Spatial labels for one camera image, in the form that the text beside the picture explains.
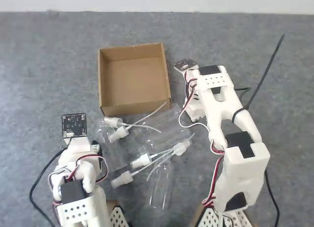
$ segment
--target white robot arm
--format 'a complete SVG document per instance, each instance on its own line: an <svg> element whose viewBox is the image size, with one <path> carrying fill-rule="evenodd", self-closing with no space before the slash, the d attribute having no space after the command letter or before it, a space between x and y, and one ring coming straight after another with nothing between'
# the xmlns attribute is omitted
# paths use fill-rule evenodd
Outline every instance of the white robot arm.
<svg viewBox="0 0 314 227"><path fill-rule="evenodd" d="M185 76L187 82L193 79L196 83L195 89L190 87L189 92L198 96L186 99L190 100L186 111L194 120L206 116L209 139L224 154L223 171L211 195L215 199L207 202L213 200L219 212L246 209L260 193L270 154L247 110L240 111L234 121L242 132L223 134L222 120L231 120L243 108L224 66L191 69Z"/></svg>
<svg viewBox="0 0 314 227"><path fill-rule="evenodd" d="M211 207L212 211L218 213L219 227L223 226L223 220L226 217L224 213L233 216L234 220L239 215L239 223L236 225L241 226L241 219L245 216L242 215L242 210L254 205L261 191L263 175L266 174L265 170L270 154L247 109L261 87L284 36L284 34L281 36L260 82L245 106L242 106L237 97L234 85L224 66L214 65L199 68L190 59L180 61L174 66L184 75L186 82L186 99L179 116L179 124L183 126L180 117L185 111L193 122L206 116L207 126L202 123L194 123L183 127L194 125L206 127L209 131L211 151L222 155L215 165L209 195L202 201L204 207ZM241 132L224 135L221 129L222 120L231 120L241 129ZM221 161L223 161L223 170L216 181ZM277 226L279 209L273 196L272 200L277 209L275 223Z"/></svg>
<svg viewBox="0 0 314 227"><path fill-rule="evenodd" d="M106 175L97 179L103 157L100 146L90 145L86 136L86 114L63 115L62 126L64 140L69 145L48 177L60 224L110 227L106 195L96 185L106 177L108 166Z"/></svg>

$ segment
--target gray carpet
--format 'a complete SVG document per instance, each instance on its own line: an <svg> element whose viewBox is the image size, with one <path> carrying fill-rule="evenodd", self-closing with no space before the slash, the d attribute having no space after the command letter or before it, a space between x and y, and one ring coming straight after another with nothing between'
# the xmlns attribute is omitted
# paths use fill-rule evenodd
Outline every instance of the gray carpet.
<svg viewBox="0 0 314 227"><path fill-rule="evenodd" d="M254 87L283 32L286 38L250 112L271 153L268 172L280 226L313 226L314 16L91 12L0 13L0 226L48 226L28 192L64 145L60 115L86 112L93 138L101 117L98 48L163 42L172 99L182 104L183 78L171 67L175 61L223 64L235 86ZM230 124L224 128L231 130ZM121 200L135 227L187 226L206 196L216 156L208 150L206 131L193 132L193 150L173 159L170 209L162 217L146 214L144 176L119 193L104 182L107 197ZM46 177L35 200L54 218ZM273 226L266 186L248 211L261 227Z"/></svg>

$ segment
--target white plastic bracket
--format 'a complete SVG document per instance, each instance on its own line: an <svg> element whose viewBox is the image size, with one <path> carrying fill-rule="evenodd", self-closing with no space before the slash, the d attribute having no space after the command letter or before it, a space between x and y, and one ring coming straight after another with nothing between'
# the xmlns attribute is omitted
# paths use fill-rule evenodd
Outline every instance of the white plastic bracket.
<svg viewBox="0 0 314 227"><path fill-rule="evenodd" d="M253 227L243 211L225 212L223 215L226 227ZM219 227L218 222L218 215L207 208L197 227Z"/></svg>

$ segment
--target open cardboard box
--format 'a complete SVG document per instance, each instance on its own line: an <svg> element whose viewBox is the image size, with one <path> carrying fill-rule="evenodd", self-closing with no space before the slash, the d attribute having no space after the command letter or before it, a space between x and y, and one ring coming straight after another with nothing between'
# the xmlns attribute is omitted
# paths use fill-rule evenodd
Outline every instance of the open cardboard box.
<svg viewBox="0 0 314 227"><path fill-rule="evenodd" d="M171 94L162 43L98 51L99 103L106 116L147 113Z"/></svg>

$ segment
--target clear plastic bottle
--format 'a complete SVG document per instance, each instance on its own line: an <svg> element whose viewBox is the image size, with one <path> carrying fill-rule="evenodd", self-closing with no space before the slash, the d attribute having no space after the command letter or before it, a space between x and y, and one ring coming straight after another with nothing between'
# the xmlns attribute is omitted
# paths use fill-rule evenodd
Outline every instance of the clear plastic bottle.
<svg viewBox="0 0 314 227"><path fill-rule="evenodd" d="M109 136L114 132L114 128L106 126L104 120L98 121L96 130L96 140L100 143L103 156L108 164L109 172L114 172L127 165L124 159L124 153L118 141L111 142Z"/></svg>
<svg viewBox="0 0 314 227"><path fill-rule="evenodd" d="M129 136L133 138L140 154L156 153L170 149L175 144L191 136L188 128L182 128L178 123L181 108L174 104L169 110L157 113L146 119L143 125L152 126L161 131L158 133L147 128L135 128ZM183 124L188 124L187 117L181 117Z"/></svg>
<svg viewBox="0 0 314 227"><path fill-rule="evenodd" d="M158 210L166 210L169 206L173 182L173 166L170 160L158 166L149 179L147 204Z"/></svg>

